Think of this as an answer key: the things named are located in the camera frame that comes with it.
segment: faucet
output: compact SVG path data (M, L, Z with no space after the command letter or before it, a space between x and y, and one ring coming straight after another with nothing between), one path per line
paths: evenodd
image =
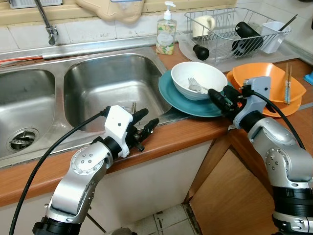
M57 26L53 27L48 19L47 19L47 16L45 15L45 11L43 9L43 6L40 2L40 0L34 0L36 5L37 5L37 8L41 14L41 17L42 19L44 20L44 23L45 23L45 29L47 30L48 34L49 34L49 44L51 46L54 46L56 41L57 41L57 36L58 36L58 31L57 31Z

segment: wire dish rack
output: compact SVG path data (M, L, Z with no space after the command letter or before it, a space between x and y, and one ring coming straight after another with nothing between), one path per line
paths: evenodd
M211 30L207 25L201 24L198 21L201 16L213 17L215 28ZM284 31L261 36L262 24L274 21L274 19L246 8L234 7L188 12L185 17L187 18L187 38L195 44L208 48L210 56L206 61L215 64L231 57L254 56L269 45L276 35L290 32ZM235 30L239 22L247 23L260 36L241 38ZM198 27L198 31L199 27L202 28L201 36L193 37L195 26Z

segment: dish soap bottle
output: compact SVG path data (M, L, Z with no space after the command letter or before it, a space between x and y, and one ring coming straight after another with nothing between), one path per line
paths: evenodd
M174 52L174 41L177 22L172 20L170 7L176 7L172 1L166 1L167 11L164 19L157 22L156 52L159 54L172 55Z

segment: drain strainer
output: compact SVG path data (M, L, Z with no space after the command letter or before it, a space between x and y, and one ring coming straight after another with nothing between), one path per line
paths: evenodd
M38 138L38 131L34 128L24 128L15 132L7 141L6 147L10 151L20 151L29 147Z

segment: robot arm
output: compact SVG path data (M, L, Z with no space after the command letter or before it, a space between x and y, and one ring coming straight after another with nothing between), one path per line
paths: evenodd
M151 120L141 132L134 125L148 110L131 115L120 106L111 106L105 122L104 138L96 138L90 146L72 157L67 174L56 187L45 217L34 225L35 235L77 235L87 216L98 182L118 157L127 157L130 148L140 144L158 124Z
M254 90L269 97L269 87L269 77L253 78L245 82L242 93L226 86L224 96L213 89L209 95L234 128L248 132L264 160L273 187L272 220L277 234L313 234L313 158L298 146L292 133L262 115L265 101L249 95Z

